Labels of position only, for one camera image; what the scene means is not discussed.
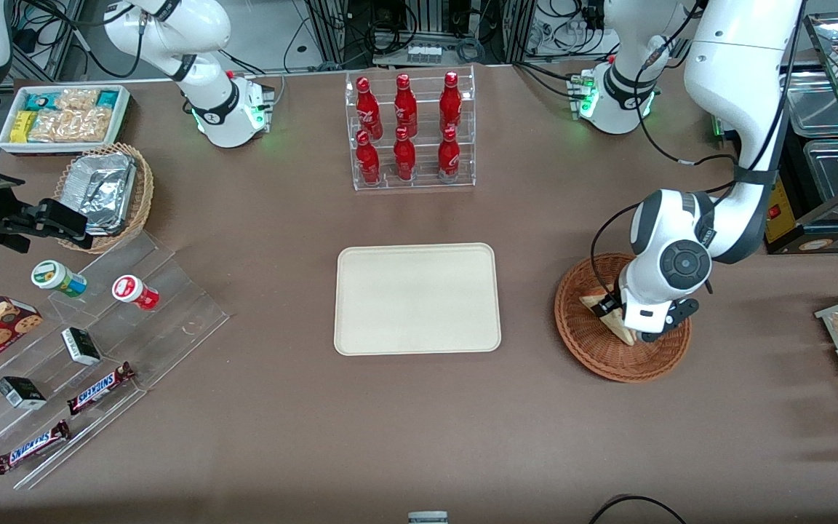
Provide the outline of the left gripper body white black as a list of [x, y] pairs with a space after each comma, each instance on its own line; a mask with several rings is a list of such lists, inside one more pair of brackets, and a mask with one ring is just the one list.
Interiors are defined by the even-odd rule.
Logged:
[[637, 332], [643, 342], [652, 343], [678, 328], [700, 308], [694, 298], [680, 298], [666, 303], [645, 303], [631, 290], [620, 289], [624, 325]]

